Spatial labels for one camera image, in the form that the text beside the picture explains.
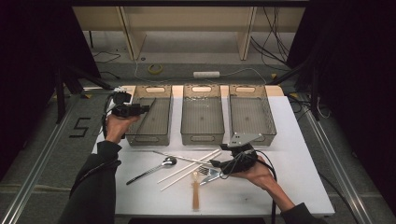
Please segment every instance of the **wire mesh basket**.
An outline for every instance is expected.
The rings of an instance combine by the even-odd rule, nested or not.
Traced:
[[[134,104],[150,105],[125,134],[131,146],[168,146],[172,118],[172,86],[136,86]]]
[[[255,133],[261,137],[252,145],[271,145],[276,126],[264,85],[230,85],[229,109],[231,136]]]
[[[183,145],[222,143],[224,120],[220,85],[184,85],[180,132]]]

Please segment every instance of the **person's right hand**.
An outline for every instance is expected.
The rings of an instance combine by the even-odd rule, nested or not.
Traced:
[[[131,116],[128,118],[117,117],[113,114],[107,116],[106,140],[118,144],[122,136],[128,131],[131,124],[138,121],[139,119],[139,116]]]
[[[258,160],[265,162],[261,156],[259,156]],[[264,190],[268,190],[274,184],[276,184],[274,177],[268,167],[260,164],[257,161],[254,166],[250,167],[250,169],[247,171],[235,173],[233,176],[245,178]]]

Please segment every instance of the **white tabletop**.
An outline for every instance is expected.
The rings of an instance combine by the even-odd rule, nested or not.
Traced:
[[[295,204],[305,203],[314,216],[329,216],[334,213],[332,204],[324,189],[317,169],[309,154],[301,130],[291,110],[287,97],[269,97],[276,125],[276,137],[269,147],[255,147],[265,152],[275,166],[278,183]],[[161,183],[164,177],[191,164],[178,160],[172,168],[161,169],[153,174],[136,180],[131,185],[126,182],[147,170],[159,165],[163,155],[152,150],[164,151],[178,156],[199,160],[217,146],[183,146],[181,144],[182,98],[175,97],[173,102],[170,145],[167,147],[131,147],[124,139],[120,142],[120,160],[116,172],[117,203],[116,214],[160,217],[263,217],[271,214],[272,199],[264,190],[245,179],[229,177],[218,179],[199,188],[200,210],[192,210],[192,178],[190,175],[177,181],[167,189],[165,186],[181,177],[181,172]],[[228,105],[223,98],[225,136],[228,143],[229,122]],[[97,142],[103,141],[100,134]],[[232,157],[229,151],[222,151],[217,160],[227,161]]]

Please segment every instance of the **black sleeve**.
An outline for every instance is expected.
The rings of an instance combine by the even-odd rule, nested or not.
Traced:
[[[97,154],[91,154],[78,172],[58,223],[114,223],[120,149],[112,142],[97,144]]]
[[[304,203],[280,213],[287,224],[326,224],[323,219],[313,217]]]

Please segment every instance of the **metal utensil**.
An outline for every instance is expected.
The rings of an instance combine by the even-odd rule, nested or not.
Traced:
[[[158,165],[158,166],[146,171],[145,173],[143,173],[143,174],[131,179],[130,181],[126,182],[126,185],[131,184],[132,182],[136,181],[136,179],[138,179],[138,178],[140,178],[140,177],[142,177],[144,175],[148,175],[148,174],[150,174],[150,173],[152,173],[154,171],[157,171],[158,169],[163,168],[163,167],[173,166],[176,163],[177,163],[177,159],[175,157],[166,157],[165,160],[163,160],[163,162],[160,165]]]
[[[198,160],[194,160],[194,159],[190,159],[190,158],[186,158],[186,157],[181,157],[181,156],[175,156],[175,155],[171,155],[171,154],[164,153],[164,152],[159,152],[159,151],[152,151],[152,152],[157,153],[157,154],[161,154],[161,155],[164,155],[164,156],[175,157],[175,158],[181,159],[183,161],[192,161],[192,162],[196,162],[198,164],[202,164],[202,165],[206,165],[206,166],[209,166],[209,167],[213,167],[212,163],[210,163],[208,161],[198,161]]]
[[[219,172],[215,169],[208,169],[205,167],[200,167],[199,172],[203,175],[207,175],[207,177],[201,181],[200,186],[205,185],[205,184],[221,177],[221,172]]]

